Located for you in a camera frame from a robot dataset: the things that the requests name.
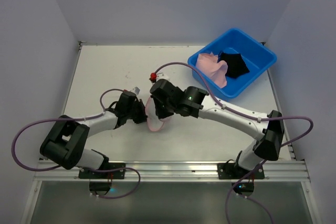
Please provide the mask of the white mesh laundry bag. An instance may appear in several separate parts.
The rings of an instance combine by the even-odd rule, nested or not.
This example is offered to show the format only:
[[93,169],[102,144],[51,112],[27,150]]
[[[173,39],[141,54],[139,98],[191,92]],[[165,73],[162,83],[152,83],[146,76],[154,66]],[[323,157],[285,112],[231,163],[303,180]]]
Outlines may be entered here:
[[158,132],[164,128],[166,122],[171,119],[171,116],[159,119],[155,114],[155,104],[154,100],[149,97],[145,105],[145,114],[147,116],[147,126],[151,132]]

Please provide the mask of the pink bra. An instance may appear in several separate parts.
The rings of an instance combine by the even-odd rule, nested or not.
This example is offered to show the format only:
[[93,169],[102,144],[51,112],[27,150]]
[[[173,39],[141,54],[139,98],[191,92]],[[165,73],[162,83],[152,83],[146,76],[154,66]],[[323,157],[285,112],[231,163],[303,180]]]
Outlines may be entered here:
[[223,60],[218,60],[218,55],[207,53],[198,54],[196,68],[211,79],[219,88],[227,85],[226,73],[228,65]]

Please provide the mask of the black bra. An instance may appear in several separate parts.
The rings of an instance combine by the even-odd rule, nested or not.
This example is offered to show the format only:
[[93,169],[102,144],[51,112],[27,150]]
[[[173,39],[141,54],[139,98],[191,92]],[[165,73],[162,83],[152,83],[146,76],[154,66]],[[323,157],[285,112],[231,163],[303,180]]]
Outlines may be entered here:
[[218,55],[218,61],[226,62],[228,68],[225,76],[229,78],[237,79],[244,74],[250,73],[241,54],[228,54],[221,51]]

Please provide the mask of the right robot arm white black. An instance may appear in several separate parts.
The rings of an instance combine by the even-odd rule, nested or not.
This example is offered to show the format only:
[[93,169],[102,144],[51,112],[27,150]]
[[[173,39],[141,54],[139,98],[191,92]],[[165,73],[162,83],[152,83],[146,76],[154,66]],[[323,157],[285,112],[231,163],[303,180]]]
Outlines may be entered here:
[[282,114],[269,114],[245,110],[227,102],[212,98],[203,89],[190,86],[185,90],[174,86],[166,79],[160,79],[150,88],[155,112],[159,119],[173,114],[192,116],[225,124],[244,132],[253,142],[238,156],[232,168],[225,169],[236,176],[243,176],[262,161],[277,161],[284,137]]

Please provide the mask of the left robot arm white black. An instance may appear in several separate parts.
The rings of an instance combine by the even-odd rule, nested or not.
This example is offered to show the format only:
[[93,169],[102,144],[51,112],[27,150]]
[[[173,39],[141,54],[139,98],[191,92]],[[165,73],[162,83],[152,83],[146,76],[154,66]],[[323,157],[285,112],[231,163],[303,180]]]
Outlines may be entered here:
[[105,170],[109,159],[104,154],[85,148],[89,137],[115,130],[132,120],[135,124],[146,122],[145,106],[137,94],[123,91],[117,102],[111,104],[100,116],[75,121],[66,115],[53,125],[40,146],[40,154],[57,165],[90,170]]

